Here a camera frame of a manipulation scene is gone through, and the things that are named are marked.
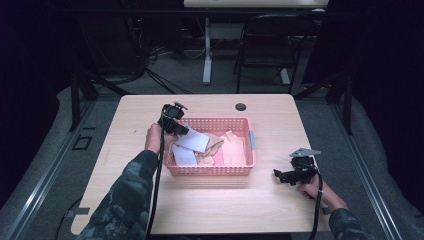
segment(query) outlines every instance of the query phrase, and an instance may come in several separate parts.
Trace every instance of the pink basket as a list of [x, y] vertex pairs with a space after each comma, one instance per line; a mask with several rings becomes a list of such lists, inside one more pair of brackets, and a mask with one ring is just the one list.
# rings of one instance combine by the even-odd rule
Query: pink basket
[[[255, 143], [253, 139], [252, 126], [247, 118], [183, 118], [180, 124], [188, 124], [194, 130], [201, 133], [210, 133], [222, 136], [227, 131], [232, 131], [243, 140], [245, 166], [177, 166], [174, 155], [171, 153], [164, 160], [164, 165], [173, 176], [209, 175], [209, 176], [247, 176], [256, 164]], [[213, 158], [223, 162], [222, 156]]]

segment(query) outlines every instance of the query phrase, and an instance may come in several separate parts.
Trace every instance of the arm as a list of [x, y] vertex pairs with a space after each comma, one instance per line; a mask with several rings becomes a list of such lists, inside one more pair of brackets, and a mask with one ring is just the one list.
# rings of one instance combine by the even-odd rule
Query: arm
[[[165, 136], [165, 147], [175, 138]], [[145, 150], [127, 164], [77, 239], [145, 239], [159, 149], [160, 127], [153, 124]]]
[[[302, 184], [297, 190], [304, 196], [318, 195], [318, 176], [315, 175], [310, 184]], [[334, 239], [338, 240], [374, 240], [359, 220], [349, 211], [345, 201], [337, 195], [333, 189], [323, 180], [321, 201], [332, 211], [328, 224]]]

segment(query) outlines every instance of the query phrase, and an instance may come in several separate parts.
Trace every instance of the table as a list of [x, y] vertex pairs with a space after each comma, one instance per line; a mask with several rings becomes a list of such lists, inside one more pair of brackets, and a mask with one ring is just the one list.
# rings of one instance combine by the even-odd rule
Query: table
[[[164, 104], [179, 101], [184, 117], [247, 117], [257, 164], [249, 176], [178, 176], [162, 169], [152, 234], [309, 232], [315, 202], [281, 184], [273, 169], [291, 171], [289, 154], [310, 148], [295, 102], [286, 94], [131, 95], [119, 103], [71, 231], [79, 234], [125, 165], [145, 143], [147, 129]], [[245, 111], [235, 105], [244, 103]], [[329, 231], [328, 215], [319, 231]]]
[[[286, 9], [318, 9], [327, 7], [329, 0], [184, 0], [186, 8], [286, 8]], [[211, 84], [212, 56], [210, 40], [211, 24], [209, 18], [205, 19], [205, 67], [203, 69], [203, 84]], [[234, 39], [240, 37], [241, 28], [236, 29], [231, 35]]]

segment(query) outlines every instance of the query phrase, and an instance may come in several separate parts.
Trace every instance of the camouflage sleeve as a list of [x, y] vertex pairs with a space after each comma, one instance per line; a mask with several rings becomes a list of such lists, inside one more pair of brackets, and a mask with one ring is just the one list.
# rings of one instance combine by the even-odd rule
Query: camouflage sleeve
[[129, 162], [77, 239], [145, 239], [157, 167], [149, 150]]
[[331, 213], [329, 225], [337, 240], [374, 240], [365, 227], [347, 209], [337, 209]]

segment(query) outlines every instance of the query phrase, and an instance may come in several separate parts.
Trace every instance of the desk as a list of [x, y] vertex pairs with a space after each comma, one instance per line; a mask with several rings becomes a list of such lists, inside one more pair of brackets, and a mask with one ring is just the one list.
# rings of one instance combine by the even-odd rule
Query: desk
[[[291, 171], [289, 154], [310, 148], [292, 96], [270, 95], [138, 95], [121, 99], [88, 183], [71, 231], [79, 234], [91, 214], [145, 143], [146, 131], [164, 104], [178, 100], [184, 117], [248, 117], [256, 143], [257, 164], [249, 176], [179, 176], [164, 167], [152, 234], [309, 232], [315, 201], [294, 186], [281, 184], [273, 169]], [[245, 111], [235, 108], [247, 106]], [[328, 215], [319, 231], [329, 231]]]
[[[184, 0], [187, 8], [289, 8], [289, 9], [316, 9], [327, 7], [329, 0]], [[209, 18], [205, 21], [205, 67], [203, 70], [203, 84], [211, 83], [212, 56], [211, 56], [211, 25]]]

